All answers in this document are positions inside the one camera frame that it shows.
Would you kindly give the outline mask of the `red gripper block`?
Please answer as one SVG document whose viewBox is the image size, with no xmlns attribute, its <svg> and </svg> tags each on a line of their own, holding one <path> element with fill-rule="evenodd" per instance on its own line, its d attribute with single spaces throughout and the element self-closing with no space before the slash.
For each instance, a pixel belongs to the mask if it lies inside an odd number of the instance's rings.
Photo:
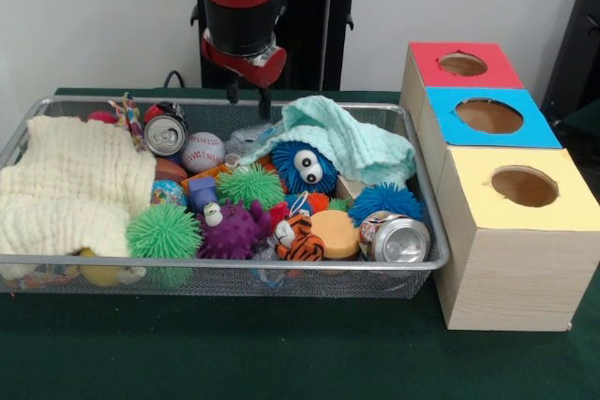
<svg viewBox="0 0 600 400">
<path fill-rule="evenodd" d="M 218 67 L 234 74 L 227 82 L 227 99 L 231 104 L 238 103 L 238 76 L 259 87 L 259 115 L 270 118 L 271 93 L 267 88 L 275 83 L 286 63 L 287 53 L 273 40 L 263 51 L 251 55 L 234 55 L 219 50 L 213 43 L 208 29 L 202 33 L 201 51 L 205 58 Z"/>
</svg>

